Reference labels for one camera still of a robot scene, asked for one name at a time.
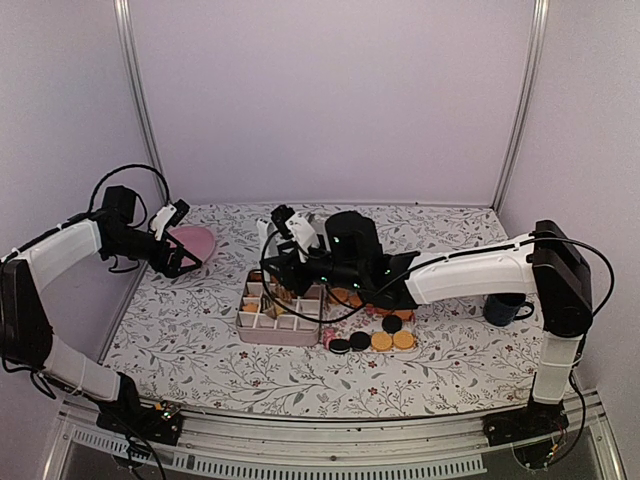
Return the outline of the pink divided cookie tin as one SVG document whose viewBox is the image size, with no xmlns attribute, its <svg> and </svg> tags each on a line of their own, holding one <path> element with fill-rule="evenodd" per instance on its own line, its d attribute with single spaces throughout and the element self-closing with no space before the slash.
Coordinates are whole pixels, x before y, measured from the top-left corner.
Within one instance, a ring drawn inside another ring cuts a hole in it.
<svg viewBox="0 0 640 480">
<path fill-rule="evenodd" d="M 305 295 L 285 291 L 276 281 L 267 282 L 271 295 L 264 293 L 259 270 L 250 270 L 243 287 L 236 316 L 241 341 L 250 344 L 310 347 L 320 338 L 325 294 L 312 286 Z M 244 312 L 245 304 L 259 305 L 257 313 Z"/>
</svg>

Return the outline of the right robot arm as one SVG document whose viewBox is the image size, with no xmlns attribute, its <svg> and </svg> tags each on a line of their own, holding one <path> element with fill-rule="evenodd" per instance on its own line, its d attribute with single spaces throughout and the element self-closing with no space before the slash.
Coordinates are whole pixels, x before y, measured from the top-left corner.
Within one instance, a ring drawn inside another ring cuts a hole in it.
<svg viewBox="0 0 640 480">
<path fill-rule="evenodd" d="M 364 304 L 385 310 L 466 296 L 536 295 L 544 337 L 528 402 L 486 416 L 484 425 L 537 436 L 564 424 L 564 391 L 594 309 L 588 262 L 554 222 L 539 221 L 531 233 L 481 248 L 390 255 L 375 223 L 356 211 L 330 216 L 323 234 L 285 205 L 271 219 L 284 241 L 276 255 L 261 253 L 259 268 L 297 295 L 320 283 L 350 289 Z"/>
</svg>

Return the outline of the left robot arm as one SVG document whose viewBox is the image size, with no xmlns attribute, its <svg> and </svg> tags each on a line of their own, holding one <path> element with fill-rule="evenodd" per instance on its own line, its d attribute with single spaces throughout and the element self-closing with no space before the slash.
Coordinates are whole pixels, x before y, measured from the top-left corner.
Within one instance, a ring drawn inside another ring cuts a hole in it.
<svg viewBox="0 0 640 480">
<path fill-rule="evenodd" d="M 1 366 L 8 374 L 41 375 L 41 389 L 62 388 L 94 402 L 101 416 L 128 434 L 146 426 L 169 422 L 169 414 L 141 404 L 135 382 L 127 375 L 98 364 L 68 345 L 56 333 L 47 307 L 67 313 L 85 328 L 109 311 L 105 294 L 95 287 L 76 287 L 55 299 L 64 287 L 80 279 L 96 278 L 93 257 L 124 257 L 143 261 L 166 278 L 177 278 L 201 267 L 202 261 L 171 233 L 188 213 L 186 202 L 167 202 L 150 227 L 134 226 L 137 194 L 124 186 L 105 192 L 99 209 L 89 209 L 14 249 L 1 261 Z"/>
</svg>

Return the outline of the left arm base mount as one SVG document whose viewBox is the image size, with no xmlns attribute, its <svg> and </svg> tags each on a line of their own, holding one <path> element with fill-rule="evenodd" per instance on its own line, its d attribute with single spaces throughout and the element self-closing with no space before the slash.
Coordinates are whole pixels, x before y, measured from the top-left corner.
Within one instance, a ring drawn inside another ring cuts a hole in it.
<svg viewBox="0 0 640 480">
<path fill-rule="evenodd" d="M 96 405 L 99 428 L 163 445 L 178 444 L 184 424 L 180 413 L 167 416 L 165 411 L 155 407 L 127 407 L 116 402 L 97 402 Z"/>
</svg>

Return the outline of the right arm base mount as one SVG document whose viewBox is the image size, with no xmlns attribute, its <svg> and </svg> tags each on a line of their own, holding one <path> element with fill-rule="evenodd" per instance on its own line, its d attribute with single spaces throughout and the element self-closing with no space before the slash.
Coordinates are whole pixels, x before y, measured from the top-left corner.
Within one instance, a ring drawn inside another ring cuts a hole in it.
<svg viewBox="0 0 640 480">
<path fill-rule="evenodd" d="M 569 421 L 563 402 L 548 405 L 530 400 L 522 408 L 485 415 L 482 426 L 489 445 L 499 446 L 560 433 Z"/>
</svg>

